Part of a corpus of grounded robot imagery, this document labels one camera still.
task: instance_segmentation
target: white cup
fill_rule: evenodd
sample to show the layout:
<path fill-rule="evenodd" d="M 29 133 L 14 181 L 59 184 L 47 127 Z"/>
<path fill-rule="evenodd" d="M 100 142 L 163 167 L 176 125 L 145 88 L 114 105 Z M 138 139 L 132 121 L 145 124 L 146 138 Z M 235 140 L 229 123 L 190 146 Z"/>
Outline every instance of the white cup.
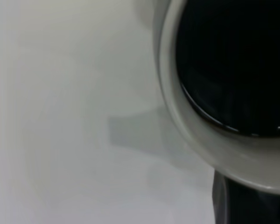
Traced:
<path fill-rule="evenodd" d="M 205 122 L 185 98 L 175 67 L 175 39 L 188 0 L 158 0 L 154 18 L 155 60 L 167 108 L 181 135 L 223 175 L 248 187 L 280 194 L 280 138 L 252 138 Z"/>

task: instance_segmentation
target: white surface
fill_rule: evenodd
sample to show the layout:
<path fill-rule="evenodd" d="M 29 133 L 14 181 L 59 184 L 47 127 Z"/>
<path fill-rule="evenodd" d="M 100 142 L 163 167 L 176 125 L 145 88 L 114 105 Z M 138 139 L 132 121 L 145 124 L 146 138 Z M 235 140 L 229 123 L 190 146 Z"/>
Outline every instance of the white surface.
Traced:
<path fill-rule="evenodd" d="M 0 224 L 213 224 L 155 75 L 149 0 L 0 0 Z"/>

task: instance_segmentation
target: coffee surface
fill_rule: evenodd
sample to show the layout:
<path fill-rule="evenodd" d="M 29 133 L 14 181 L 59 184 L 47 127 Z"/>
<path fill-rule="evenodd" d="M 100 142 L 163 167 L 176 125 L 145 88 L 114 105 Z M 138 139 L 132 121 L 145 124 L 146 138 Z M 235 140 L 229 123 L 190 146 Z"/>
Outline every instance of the coffee surface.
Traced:
<path fill-rule="evenodd" d="M 280 1 L 188 1 L 176 66 L 202 117 L 244 135 L 280 136 Z"/>

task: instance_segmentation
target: dark object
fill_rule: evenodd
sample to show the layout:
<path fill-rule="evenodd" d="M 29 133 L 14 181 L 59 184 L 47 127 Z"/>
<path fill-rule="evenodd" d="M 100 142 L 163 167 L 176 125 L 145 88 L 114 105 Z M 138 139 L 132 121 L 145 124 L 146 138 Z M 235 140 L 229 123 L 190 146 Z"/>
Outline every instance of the dark object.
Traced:
<path fill-rule="evenodd" d="M 218 172 L 213 203 L 216 224 L 280 224 L 280 196 L 247 188 Z"/>
<path fill-rule="evenodd" d="M 191 0 L 176 66 L 194 109 L 229 131 L 280 136 L 280 0 Z"/>

